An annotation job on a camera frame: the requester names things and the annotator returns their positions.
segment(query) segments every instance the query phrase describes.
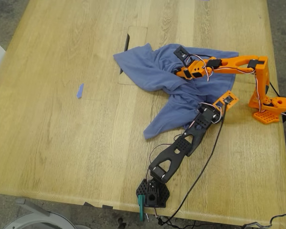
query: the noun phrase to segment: black cable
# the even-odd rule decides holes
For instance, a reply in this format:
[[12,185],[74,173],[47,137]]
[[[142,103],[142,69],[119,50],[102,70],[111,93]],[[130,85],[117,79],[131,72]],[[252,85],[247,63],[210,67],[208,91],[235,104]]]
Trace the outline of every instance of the black cable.
[[218,134],[217,134],[217,137],[216,137],[216,140],[215,140],[215,143],[214,143],[214,146],[213,146],[213,149],[212,149],[212,152],[208,158],[208,160],[206,161],[206,164],[204,165],[203,169],[201,170],[200,174],[198,175],[198,177],[196,178],[196,180],[194,181],[194,183],[192,184],[192,186],[190,187],[190,189],[188,190],[188,192],[186,193],[183,201],[181,202],[180,206],[178,207],[178,209],[175,211],[175,213],[165,222],[162,222],[161,225],[164,225],[164,224],[167,224],[168,221],[170,221],[176,214],[177,212],[180,210],[180,208],[182,207],[183,203],[185,202],[187,196],[190,194],[190,192],[192,191],[192,189],[194,188],[194,186],[196,185],[196,183],[198,182],[199,178],[202,176],[206,166],[208,165],[209,161],[211,160],[211,157],[213,156],[213,153],[214,153],[214,150],[215,150],[215,147],[216,147],[216,144],[217,144],[217,141],[218,141],[218,138],[219,138],[219,134],[221,132],[221,129],[223,127],[223,124],[224,124],[224,120],[225,120],[225,113],[226,113],[226,107],[227,107],[227,104],[225,104],[225,110],[224,110],[224,114],[223,114],[223,119],[222,119],[222,122],[221,122],[221,125],[219,127],[219,131],[218,131]]
[[176,136],[174,137],[174,141],[176,141],[176,137],[177,137],[177,136],[180,136],[180,135],[183,135],[183,134],[176,135]]
[[204,225],[215,225],[215,224],[218,224],[218,223],[203,223],[200,225],[196,225],[195,227],[200,227],[200,226],[204,226]]
[[273,221],[275,218],[284,217],[284,216],[286,216],[286,214],[273,216],[273,217],[270,219],[270,221],[269,221],[269,225],[267,225],[267,226],[263,226],[263,225],[259,224],[258,222],[252,222],[252,223],[244,224],[244,225],[241,227],[241,229],[245,229],[246,227],[252,227],[252,226],[258,226],[259,228],[263,228],[263,229],[265,229],[265,228],[270,228],[270,227],[272,227],[272,221]]
[[277,95],[278,97],[280,97],[279,93],[276,91],[276,89],[274,88],[274,86],[272,85],[272,83],[271,83],[271,82],[270,82],[270,86],[271,86],[271,87],[272,87],[272,89],[275,91],[276,95]]
[[152,161],[151,161],[151,155],[152,155],[153,151],[154,151],[157,147],[159,147],[159,146],[164,146],[164,145],[168,146],[168,145],[171,145],[171,143],[163,143],[163,144],[157,145],[157,146],[150,152],[150,154],[149,154],[149,162],[150,162],[150,163],[152,163]]

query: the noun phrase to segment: table surface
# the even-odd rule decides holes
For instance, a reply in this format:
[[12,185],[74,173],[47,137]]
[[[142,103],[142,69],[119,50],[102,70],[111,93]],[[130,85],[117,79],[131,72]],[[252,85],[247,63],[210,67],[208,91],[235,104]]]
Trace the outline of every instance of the table surface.
[[[277,87],[266,0],[31,0],[0,66],[0,193],[139,210],[135,191],[150,151],[182,130],[144,139],[168,95],[121,83],[112,55],[124,50],[130,26],[145,28],[153,49],[180,43],[267,55]],[[177,217],[267,225],[286,213],[283,126],[252,117],[254,86],[253,76],[237,75],[232,91],[240,101]],[[207,131],[167,183],[171,196],[159,214],[177,209],[218,128]],[[286,217],[274,224],[286,228]]]

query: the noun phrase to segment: black bracket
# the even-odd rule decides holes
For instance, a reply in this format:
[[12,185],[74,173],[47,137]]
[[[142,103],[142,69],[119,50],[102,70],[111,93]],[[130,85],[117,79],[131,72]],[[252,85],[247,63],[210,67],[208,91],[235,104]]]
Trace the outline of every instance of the black bracket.
[[[166,183],[179,168],[183,158],[190,156],[201,143],[207,129],[210,125],[218,121],[220,112],[214,107],[202,104],[199,108],[200,113],[194,119],[192,125],[179,136],[174,143],[162,151],[149,165],[151,176],[161,183]],[[186,137],[192,136],[192,142]],[[168,171],[160,167],[162,162],[169,160],[171,162]]]
[[176,55],[176,57],[178,57],[181,61],[182,61],[182,63],[183,63],[183,65],[185,66],[185,67],[187,67],[188,65],[186,65],[186,63],[184,62],[185,61],[185,59],[188,57],[188,56],[190,56],[190,53],[187,51],[187,50],[185,50],[185,48],[184,47],[182,47],[181,45],[174,51],[174,54]]
[[137,197],[139,195],[145,195],[144,207],[164,208],[166,207],[166,201],[170,196],[170,192],[165,184],[155,179],[151,179],[148,182],[144,179],[137,188],[136,195]]

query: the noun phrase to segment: orange bracket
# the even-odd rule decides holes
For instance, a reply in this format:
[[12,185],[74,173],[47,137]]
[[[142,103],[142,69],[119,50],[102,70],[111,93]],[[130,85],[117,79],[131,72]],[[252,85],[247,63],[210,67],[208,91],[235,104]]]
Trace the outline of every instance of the orange bracket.
[[226,91],[222,96],[220,96],[214,103],[213,106],[220,111],[219,103],[224,105],[227,103],[226,111],[228,111],[232,106],[234,106],[238,102],[238,98],[231,91]]

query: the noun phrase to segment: hole pattern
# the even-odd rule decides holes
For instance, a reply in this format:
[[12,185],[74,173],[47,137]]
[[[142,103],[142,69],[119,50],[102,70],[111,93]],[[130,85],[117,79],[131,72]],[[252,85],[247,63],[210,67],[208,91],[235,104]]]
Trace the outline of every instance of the hole pattern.
[[183,151],[186,151],[191,148],[191,143],[189,143],[186,139],[184,138],[179,138],[179,140],[176,142],[177,148],[180,150],[180,153]]

